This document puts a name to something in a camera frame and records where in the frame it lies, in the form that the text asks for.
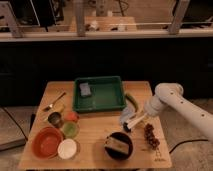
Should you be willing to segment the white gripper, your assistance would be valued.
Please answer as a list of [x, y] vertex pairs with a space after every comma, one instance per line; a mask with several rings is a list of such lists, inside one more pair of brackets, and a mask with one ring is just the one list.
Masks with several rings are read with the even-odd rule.
[[[144, 104], [144, 112], [147, 113], [149, 116], [155, 117], [160, 113], [161, 110], [162, 110], [162, 102], [157, 97], [151, 97]], [[144, 121], [145, 119], [147, 119], [147, 116], [143, 115], [134, 120], [131, 120], [128, 123], [129, 128], [132, 129], [138, 123]]]

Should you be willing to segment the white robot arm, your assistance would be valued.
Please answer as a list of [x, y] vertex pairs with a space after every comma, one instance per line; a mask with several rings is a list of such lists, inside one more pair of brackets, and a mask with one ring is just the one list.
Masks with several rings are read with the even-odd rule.
[[155, 87], [154, 95], [144, 104], [143, 115], [130, 121], [127, 128], [132, 129], [145, 118], [157, 116], [168, 105], [213, 142], [213, 114], [186, 100], [183, 92], [183, 87], [178, 83], [158, 84]]

